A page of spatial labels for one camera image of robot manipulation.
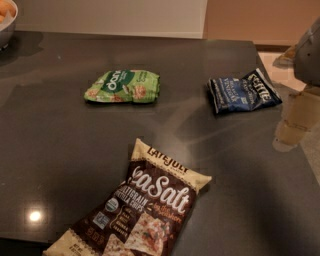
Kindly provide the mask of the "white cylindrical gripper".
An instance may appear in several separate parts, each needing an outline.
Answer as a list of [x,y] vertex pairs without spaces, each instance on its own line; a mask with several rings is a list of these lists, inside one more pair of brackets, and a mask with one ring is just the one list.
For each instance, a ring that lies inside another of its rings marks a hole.
[[291,151],[319,121],[320,87],[307,85],[301,92],[291,93],[283,105],[273,147],[280,152]]

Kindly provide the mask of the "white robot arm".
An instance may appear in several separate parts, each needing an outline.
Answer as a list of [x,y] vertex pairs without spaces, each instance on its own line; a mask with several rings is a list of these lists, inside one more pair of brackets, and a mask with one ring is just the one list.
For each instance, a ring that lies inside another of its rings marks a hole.
[[306,86],[290,94],[283,106],[273,141],[273,147],[280,152],[295,148],[320,121],[320,18],[296,44],[293,71]]

